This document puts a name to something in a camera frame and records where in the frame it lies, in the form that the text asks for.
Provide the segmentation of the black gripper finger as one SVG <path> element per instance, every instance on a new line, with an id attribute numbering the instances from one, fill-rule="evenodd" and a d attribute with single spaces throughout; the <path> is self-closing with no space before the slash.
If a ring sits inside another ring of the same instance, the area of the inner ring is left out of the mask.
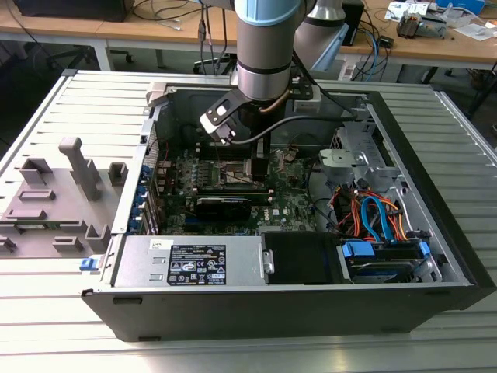
<path id="1" fill-rule="evenodd" d="M 254 180 L 264 180 L 269 170 L 271 135 L 264 135 L 251 145 L 251 174 Z"/>

